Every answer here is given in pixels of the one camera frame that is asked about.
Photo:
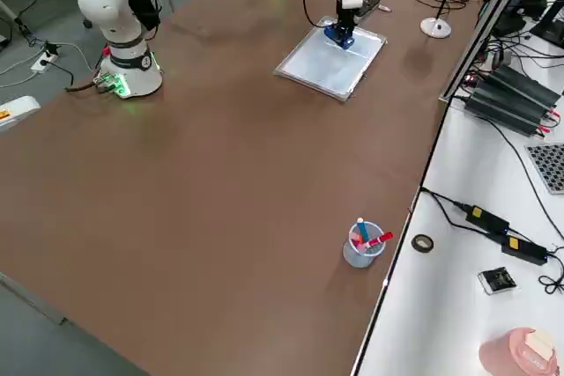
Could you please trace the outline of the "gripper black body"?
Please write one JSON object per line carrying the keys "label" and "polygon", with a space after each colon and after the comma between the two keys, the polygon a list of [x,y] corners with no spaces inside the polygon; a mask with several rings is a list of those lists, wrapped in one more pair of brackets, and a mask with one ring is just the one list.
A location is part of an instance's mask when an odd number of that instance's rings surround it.
{"label": "gripper black body", "polygon": [[356,13],[358,9],[344,9],[341,5],[337,7],[338,21],[337,26],[339,28],[354,28],[356,27]]}

